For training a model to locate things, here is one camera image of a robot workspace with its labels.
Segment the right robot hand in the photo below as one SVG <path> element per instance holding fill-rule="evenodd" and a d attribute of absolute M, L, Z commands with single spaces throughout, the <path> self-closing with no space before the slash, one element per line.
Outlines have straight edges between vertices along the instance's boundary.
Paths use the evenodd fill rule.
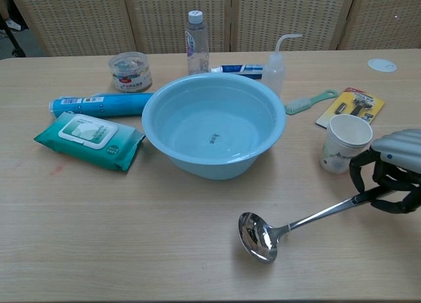
<path fill-rule="evenodd" d="M 365 192 L 362 167 L 374 164 L 372 180 L 389 191 L 406 191 L 399 202 L 375 198 L 371 205 L 390 214 L 408 214 L 420 207 L 420 130 L 404 129 L 372 142 L 369 149 L 350 160 L 349 173 L 354 186 Z"/>

